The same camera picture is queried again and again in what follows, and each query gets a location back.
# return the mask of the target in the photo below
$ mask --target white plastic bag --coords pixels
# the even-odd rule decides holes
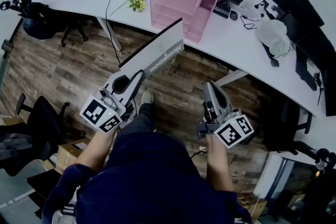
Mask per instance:
[[[287,53],[290,48],[287,27],[279,20],[261,21],[256,30],[256,35],[275,57]]]

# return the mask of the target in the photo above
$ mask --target pants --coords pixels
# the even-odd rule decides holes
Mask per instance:
[[[154,132],[155,120],[152,104],[142,104],[139,110],[139,115],[136,116],[133,121],[125,126],[118,132],[118,135],[130,134],[130,133],[145,133]],[[178,139],[175,135],[168,134],[170,138],[177,141],[184,148],[184,143]]]

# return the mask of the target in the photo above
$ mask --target transparent pink shelf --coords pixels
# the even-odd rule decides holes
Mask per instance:
[[[184,37],[199,42],[217,0],[150,0],[152,25],[163,29],[183,19]]]

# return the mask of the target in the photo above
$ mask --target shoe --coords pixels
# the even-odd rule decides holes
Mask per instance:
[[[152,104],[154,102],[154,95],[151,91],[145,91],[141,98],[142,104]]]

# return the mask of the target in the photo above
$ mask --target desk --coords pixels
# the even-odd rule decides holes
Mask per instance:
[[[109,0],[33,1],[49,5],[53,9],[97,17],[109,37],[107,29],[110,28],[110,25],[105,22],[105,11]],[[273,4],[271,0],[266,1],[270,5]],[[161,31],[151,24],[149,0],[146,1],[146,9],[142,13],[133,12],[131,8],[128,8],[127,3],[122,5],[124,2],[125,0],[111,0],[107,12],[108,20],[152,33]],[[120,50],[121,46],[111,28],[110,31],[113,44],[117,50]],[[320,104],[317,106],[319,91],[312,91],[295,72],[295,52],[292,51],[286,57],[278,58],[280,67],[273,68],[261,42],[255,35],[255,31],[246,30],[240,19],[234,22],[212,13],[201,41],[197,44],[185,39],[184,42],[190,47],[238,68],[237,71],[218,80],[218,85],[225,85],[250,74],[294,100],[313,115],[325,116],[324,93],[322,93]]]

